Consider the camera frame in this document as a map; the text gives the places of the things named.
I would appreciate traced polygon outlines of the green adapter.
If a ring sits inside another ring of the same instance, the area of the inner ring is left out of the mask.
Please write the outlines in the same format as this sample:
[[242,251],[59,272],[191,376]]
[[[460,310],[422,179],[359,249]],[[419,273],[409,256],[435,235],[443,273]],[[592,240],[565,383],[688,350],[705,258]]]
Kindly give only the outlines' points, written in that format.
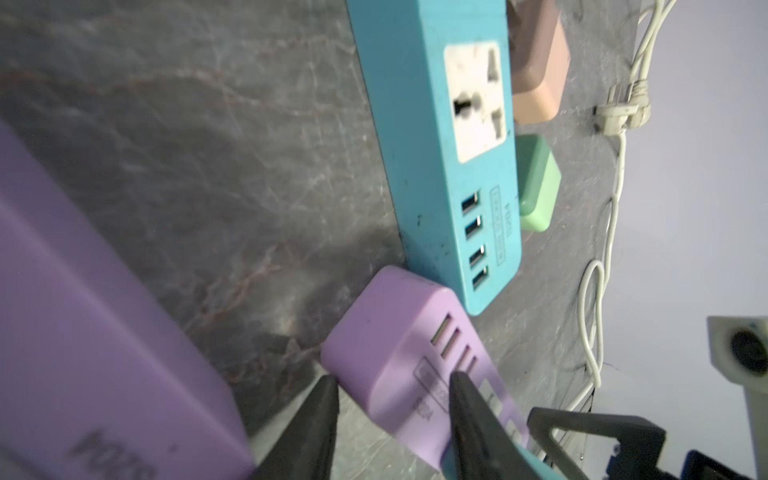
[[515,141],[521,229],[544,232],[551,224],[562,174],[542,135],[517,135]]

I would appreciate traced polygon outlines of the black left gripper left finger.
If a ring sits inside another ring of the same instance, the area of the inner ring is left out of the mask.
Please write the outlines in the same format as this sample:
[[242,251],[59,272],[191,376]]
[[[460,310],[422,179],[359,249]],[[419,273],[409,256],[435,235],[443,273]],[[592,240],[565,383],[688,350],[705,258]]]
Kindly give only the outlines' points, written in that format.
[[332,375],[324,375],[251,478],[330,479],[338,416],[338,381]]

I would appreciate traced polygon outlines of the pink adapter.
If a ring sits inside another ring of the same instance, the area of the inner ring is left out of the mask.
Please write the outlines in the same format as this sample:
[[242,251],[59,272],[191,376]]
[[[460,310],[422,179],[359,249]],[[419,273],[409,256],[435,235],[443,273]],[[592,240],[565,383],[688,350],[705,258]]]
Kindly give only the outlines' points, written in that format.
[[559,112],[570,50],[553,1],[507,3],[514,120],[552,120]]

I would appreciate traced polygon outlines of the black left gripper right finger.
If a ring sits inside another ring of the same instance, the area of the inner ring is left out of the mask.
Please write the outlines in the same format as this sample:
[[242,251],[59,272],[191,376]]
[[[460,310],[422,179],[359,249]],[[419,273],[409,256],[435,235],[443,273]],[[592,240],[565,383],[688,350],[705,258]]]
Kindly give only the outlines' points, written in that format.
[[528,464],[469,376],[449,381],[449,415],[457,479],[527,479]]

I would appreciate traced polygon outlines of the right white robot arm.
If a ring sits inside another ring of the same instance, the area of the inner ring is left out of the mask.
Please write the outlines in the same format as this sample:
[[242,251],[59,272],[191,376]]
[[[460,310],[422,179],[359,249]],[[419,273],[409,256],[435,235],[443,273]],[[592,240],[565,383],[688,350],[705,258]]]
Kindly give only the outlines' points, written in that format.
[[[752,450],[759,479],[767,477],[767,319],[707,318],[710,360],[731,383],[743,388]],[[671,479],[657,467],[666,431],[638,416],[568,412],[534,408],[530,433],[567,479],[586,475],[555,441],[556,430],[613,438],[617,448],[605,473],[608,479]]]

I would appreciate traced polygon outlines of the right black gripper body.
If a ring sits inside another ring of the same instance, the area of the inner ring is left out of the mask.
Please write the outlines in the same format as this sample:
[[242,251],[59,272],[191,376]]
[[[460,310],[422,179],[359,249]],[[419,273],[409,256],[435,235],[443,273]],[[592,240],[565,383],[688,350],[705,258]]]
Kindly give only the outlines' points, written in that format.
[[[605,412],[535,408],[531,436],[567,479],[748,479],[744,427],[696,416],[657,413],[652,419]],[[562,430],[586,439],[577,461],[558,441]]]

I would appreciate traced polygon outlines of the teal power strip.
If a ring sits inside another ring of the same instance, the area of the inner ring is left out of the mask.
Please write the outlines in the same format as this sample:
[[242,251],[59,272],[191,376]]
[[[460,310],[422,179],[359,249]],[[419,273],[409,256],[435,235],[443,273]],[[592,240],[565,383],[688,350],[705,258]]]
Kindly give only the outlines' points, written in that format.
[[522,258],[507,5],[347,9],[407,266],[479,315]]

